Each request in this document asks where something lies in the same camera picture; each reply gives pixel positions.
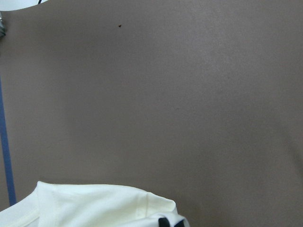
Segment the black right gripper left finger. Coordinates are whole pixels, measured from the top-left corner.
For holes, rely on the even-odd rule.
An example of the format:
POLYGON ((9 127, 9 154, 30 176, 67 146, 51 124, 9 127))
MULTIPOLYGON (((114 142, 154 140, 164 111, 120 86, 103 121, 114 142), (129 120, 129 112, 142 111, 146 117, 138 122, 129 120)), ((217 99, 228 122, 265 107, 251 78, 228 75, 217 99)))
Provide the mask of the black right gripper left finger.
POLYGON ((159 227, 169 227, 169 220, 167 218, 158 219, 159 227))

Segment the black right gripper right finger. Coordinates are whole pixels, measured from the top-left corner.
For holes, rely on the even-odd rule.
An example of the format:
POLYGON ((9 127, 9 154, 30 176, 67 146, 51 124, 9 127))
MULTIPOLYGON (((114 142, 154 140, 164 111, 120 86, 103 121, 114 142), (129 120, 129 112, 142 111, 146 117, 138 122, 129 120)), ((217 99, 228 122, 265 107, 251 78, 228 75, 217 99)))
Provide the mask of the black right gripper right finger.
POLYGON ((180 220, 174 227, 188 227, 188 221, 186 219, 180 220))

